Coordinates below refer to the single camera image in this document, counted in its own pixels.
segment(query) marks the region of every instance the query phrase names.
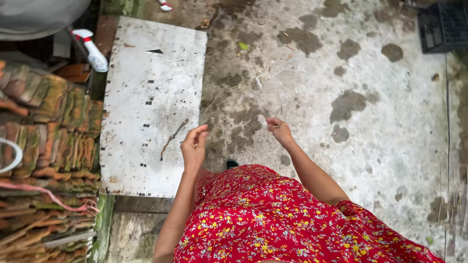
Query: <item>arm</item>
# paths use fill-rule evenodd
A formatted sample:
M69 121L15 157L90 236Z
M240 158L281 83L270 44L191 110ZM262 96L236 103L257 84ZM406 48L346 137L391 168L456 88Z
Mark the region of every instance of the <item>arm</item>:
M341 187L325 171L316 165L294 141L289 126L277 118L266 119L268 130L288 151L300 182L318 200L334 205L338 201L349 200Z
M154 248L153 263L171 262L174 256L174 248L182 238L185 223L193 210L197 175L205 160L207 128L208 125L202 125L190 130L180 145L184 172L172 208L159 233Z

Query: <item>green shoe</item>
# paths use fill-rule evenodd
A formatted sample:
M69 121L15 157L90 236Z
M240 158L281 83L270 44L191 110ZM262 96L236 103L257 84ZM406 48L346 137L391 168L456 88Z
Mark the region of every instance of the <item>green shoe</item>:
M229 159L226 161L226 170L238 167L239 164L234 159Z

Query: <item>green leaf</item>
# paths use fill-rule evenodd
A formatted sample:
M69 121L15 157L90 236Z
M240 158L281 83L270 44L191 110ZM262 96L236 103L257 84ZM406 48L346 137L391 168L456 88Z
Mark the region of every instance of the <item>green leaf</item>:
M242 50L248 50L249 49L249 46L244 43L244 42L241 42L239 41L239 47L242 49Z
M432 239L432 237L430 236L426 236L426 240L429 243L429 245L432 245L432 243L434 243L434 239Z

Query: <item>white metal sheet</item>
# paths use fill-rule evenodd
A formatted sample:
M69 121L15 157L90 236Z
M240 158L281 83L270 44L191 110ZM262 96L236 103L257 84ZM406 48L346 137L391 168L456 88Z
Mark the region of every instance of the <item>white metal sheet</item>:
M205 32L120 17L102 119L103 189L176 195L179 145L198 125L206 42Z

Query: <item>spray bottle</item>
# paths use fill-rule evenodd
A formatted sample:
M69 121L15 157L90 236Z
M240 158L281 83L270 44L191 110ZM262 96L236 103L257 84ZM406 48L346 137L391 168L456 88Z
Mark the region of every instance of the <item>spray bottle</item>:
M85 47L88 49L88 62L96 72L107 72L109 66L106 57L97 49L96 45L91 40L93 32L88 29L75 29L72 34L83 38Z

